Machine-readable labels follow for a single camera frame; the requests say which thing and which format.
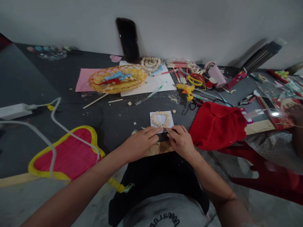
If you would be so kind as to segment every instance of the yellow glue gun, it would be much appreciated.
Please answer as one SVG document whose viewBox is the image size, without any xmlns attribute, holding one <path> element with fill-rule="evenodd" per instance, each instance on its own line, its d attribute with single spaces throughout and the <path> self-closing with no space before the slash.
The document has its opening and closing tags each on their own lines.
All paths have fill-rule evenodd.
<svg viewBox="0 0 303 227">
<path fill-rule="evenodd" d="M 187 101 L 191 102 L 193 100 L 193 91 L 195 89 L 195 86 L 189 86 L 187 84 L 177 84 L 176 88 L 183 89 L 184 94 L 187 94 Z"/>
</svg>

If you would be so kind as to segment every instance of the forearm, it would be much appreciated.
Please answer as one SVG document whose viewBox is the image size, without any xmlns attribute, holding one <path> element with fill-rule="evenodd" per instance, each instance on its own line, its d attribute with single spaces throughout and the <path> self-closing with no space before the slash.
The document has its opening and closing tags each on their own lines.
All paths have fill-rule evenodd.
<svg viewBox="0 0 303 227">
<path fill-rule="evenodd" d="M 247 209 L 238 200 L 234 191 L 198 152 L 188 162 L 195 169 L 202 188 L 214 204 L 223 227 L 254 224 Z"/>
<path fill-rule="evenodd" d="M 234 191 L 197 151 L 188 162 L 194 168 L 197 178 L 214 205 L 237 199 Z"/>
<path fill-rule="evenodd" d="M 296 154 L 303 158 L 303 119 L 297 120 L 296 125 L 300 127 L 294 127 L 292 145 Z"/>
<path fill-rule="evenodd" d="M 51 197 L 22 226 L 71 226 L 106 181 L 125 163 L 111 152 Z"/>
</svg>

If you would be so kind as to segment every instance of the black shorts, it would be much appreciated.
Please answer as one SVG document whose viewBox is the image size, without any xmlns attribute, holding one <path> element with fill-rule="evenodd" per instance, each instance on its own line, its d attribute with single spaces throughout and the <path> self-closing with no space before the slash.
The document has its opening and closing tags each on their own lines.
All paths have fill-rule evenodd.
<svg viewBox="0 0 303 227">
<path fill-rule="evenodd" d="M 201 190 L 192 166 L 176 152 L 146 157 L 128 164 L 121 183 L 135 186 L 129 193 L 116 192 L 109 205 L 108 222 L 116 227 L 123 217 L 146 198 L 179 193 L 195 199 L 208 212 L 209 199 Z"/>
</svg>

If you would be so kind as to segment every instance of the hand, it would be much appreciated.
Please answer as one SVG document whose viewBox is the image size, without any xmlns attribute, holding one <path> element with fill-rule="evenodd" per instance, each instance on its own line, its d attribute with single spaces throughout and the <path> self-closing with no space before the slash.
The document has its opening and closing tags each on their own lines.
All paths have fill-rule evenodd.
<svg viewBox="0 0 303 227">
<path fill-rule="evenodd" d="M 114 152 L 118 152 L 118 156 L 123 158 L 126 163 L 144 158 L 152 145 L 159 140 L 157 133 L 162 129 L 163 128 L 150 126 L 144 130 L 136 132 Z"/>
<path fill-rule="evenodd" d="M 167 134 L 172 148 L 188 161 L 197 152 L 193 146 L 192 137 L 183 125 L 175 125 L 171 129 L 176 131 Z"/>
<path fill-rule="evenodd" d="M 293 118 L 296 122 L 303 121 L 303 106 L 302 105 L 294 105 L 287 110 L 288 114 L 291 118 Z"/>
</svg>

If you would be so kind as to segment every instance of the white wall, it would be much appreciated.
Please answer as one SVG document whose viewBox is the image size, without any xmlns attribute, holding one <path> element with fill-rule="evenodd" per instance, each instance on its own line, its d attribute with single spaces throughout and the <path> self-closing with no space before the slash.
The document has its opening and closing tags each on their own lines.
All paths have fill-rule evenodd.
<svg viewBox="0 0 303 227">
<path fill-rule="evenodd" d="M 235 66 L 280 36 L 288 44 L 262 68 L 283 69 L 303 61 L 302 8 L 302 0 L 0 0 L 0 32 L 122 55 L 115 19 L 125 17 L 136 23 L 141 56 Z"/>
</svg>

